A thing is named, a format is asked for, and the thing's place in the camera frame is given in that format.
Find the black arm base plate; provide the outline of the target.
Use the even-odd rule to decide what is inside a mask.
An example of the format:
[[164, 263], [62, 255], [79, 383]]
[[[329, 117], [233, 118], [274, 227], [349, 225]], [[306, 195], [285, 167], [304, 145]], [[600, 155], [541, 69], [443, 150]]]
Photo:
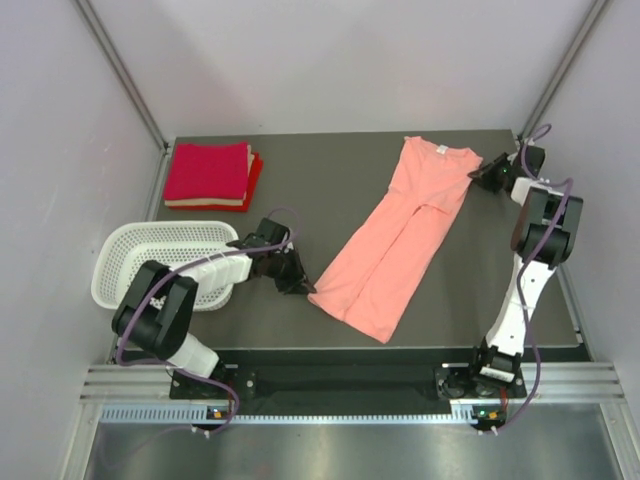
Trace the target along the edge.
[[415, 393], [431, 399], [526, 396], [520, 370], [509, 386], [478, 381], [473, 348], [255, 349], [222, 350], [216, 380], [240, 398], [280, 392]]

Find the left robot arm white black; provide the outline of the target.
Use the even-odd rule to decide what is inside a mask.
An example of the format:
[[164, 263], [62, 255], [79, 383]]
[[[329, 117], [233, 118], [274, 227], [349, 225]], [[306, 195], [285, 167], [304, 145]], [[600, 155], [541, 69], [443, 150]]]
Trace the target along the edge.
[[192, 375], [192, 384], [203, 395], [220, 394], [227, 382], [224, 364], [189, 332], [196, 301], [261, 277], [272, 279], [284, 295], [314, 293], [293, 238], [289, 227], [265, 217], [255, 232], [184, 265], [145, 261], [115, 309], [113, 332], [153, 360]]

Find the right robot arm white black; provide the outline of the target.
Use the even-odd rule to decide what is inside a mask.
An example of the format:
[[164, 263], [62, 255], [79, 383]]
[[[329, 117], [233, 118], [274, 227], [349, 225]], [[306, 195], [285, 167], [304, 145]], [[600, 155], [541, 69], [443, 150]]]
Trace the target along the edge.
[[538, 300], [575, 246], [584, 200], [572, 194], [572, 179], [553, 183], [540, 177], [545, 159], [543, 148], [524, 143], [516, 154], [504, 153], [469, 175], [473, 184], [505, 192], [520, 207], [510, 241], [510, 282], [466, 372], [469, 388], [481, 396], [516, 381]]

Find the salmon pink t-shirt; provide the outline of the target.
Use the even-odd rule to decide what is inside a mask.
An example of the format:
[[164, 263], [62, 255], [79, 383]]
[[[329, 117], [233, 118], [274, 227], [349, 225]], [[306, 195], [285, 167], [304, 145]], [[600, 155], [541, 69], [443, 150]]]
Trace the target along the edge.
[[386, 194], [320, 276], [309, 301], [387, 343], [481, 163], [469, 148], [405, 138]]

